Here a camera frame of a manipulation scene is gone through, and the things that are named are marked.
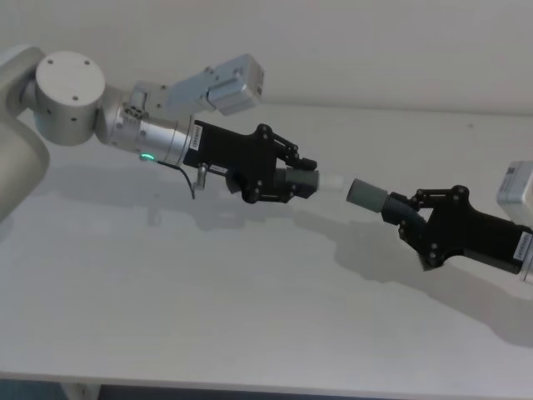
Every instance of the table surface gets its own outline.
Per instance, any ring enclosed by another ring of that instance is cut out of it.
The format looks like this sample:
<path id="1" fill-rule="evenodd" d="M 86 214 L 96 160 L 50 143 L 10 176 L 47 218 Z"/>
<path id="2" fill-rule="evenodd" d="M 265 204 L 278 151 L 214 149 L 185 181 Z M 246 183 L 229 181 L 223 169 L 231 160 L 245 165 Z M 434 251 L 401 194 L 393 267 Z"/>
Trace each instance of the table surface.
<path id="1" fill-rule="evenodd" d="M 533 119 L 260 106 L 322 171 L 503 216 Z M 408 398 L 533 396 L 533 287 L 464 258 L 422 272 L 396 229 L 318 193 L 248 205 L 96 138 L 50 145 L 0 225 L 0 376 Z"/>

